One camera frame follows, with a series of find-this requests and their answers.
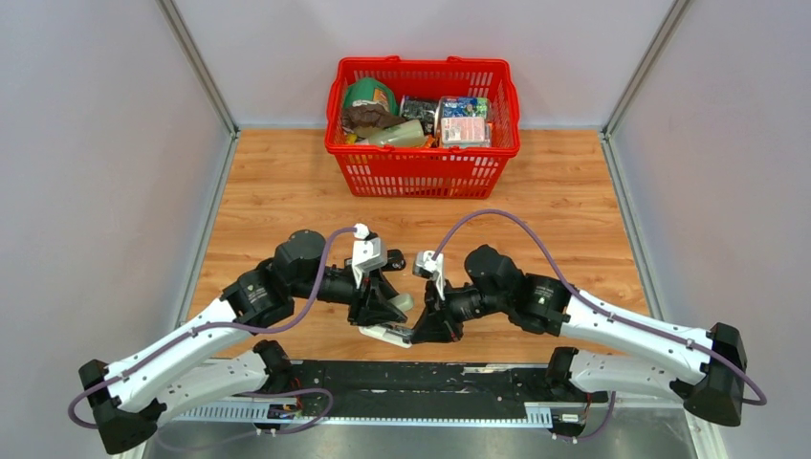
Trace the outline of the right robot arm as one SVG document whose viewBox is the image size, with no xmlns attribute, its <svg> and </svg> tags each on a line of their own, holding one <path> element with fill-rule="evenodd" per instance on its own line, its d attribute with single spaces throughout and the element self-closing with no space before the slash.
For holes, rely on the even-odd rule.
<svg viewBox="0 0 811 459">
<path fill-rule="evenodd" d="M 631 313 L 557 278 L 524 273 L 488 245 L 470 252 L 464 267 L 469 282 L 453 287 L 444 278 L 442 255 L 417 254 L 413 271 L 427 281 L 426 306 L 411 343 L 457 342 L 465 322 L 503 314 L 527 333 L 616 350 L 607 356 L 556 349 L 545 384 L 558 400 L 579 392 L 631 392 L 674 400 L 710 423 L 740 426 L 747 357 L 732 325 L 717 322 L 705 330 Z"/>
</svg>

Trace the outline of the grey-green white stapler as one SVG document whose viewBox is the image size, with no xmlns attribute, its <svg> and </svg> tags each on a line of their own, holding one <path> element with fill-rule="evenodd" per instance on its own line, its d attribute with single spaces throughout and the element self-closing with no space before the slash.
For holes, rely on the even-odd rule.
<svg viewBox="0 0 811 459">
<path fill-rule="evenodd" d="M 402 313 L 410 311 L 414 306 L 411 294 L 399 294 L 393 298 L 394 306 Z M 413 330 L 402 323 L 388 321 L 381 324 L 361 326 L 361 334 L 402 348 L 412 346 Z"/>
</svg>

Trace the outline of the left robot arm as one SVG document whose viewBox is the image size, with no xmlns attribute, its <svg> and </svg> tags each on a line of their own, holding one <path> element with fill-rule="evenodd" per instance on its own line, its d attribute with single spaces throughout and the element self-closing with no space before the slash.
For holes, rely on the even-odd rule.
<svg viewBox="0 0 811 459">
<path fill-rule="evenodd" d="M 296 231 L 168 335 L 128 358 L 83 364 L 81 399 L 105 451 L 126 452 L 174 417 L 231 395 L 286 393 L 293 372 L 274 335 L 304 319 L 298 299 L 307 306 L 343 304 L 349 324 L 364 335 L 408 347 L 406 314 L 413 300 L 386 278 L 405 268 L 403 253 L 363 224 L 347 233 L 353 246 L 342 266 L 327 264 L 333 236 Z"/>
</svg>

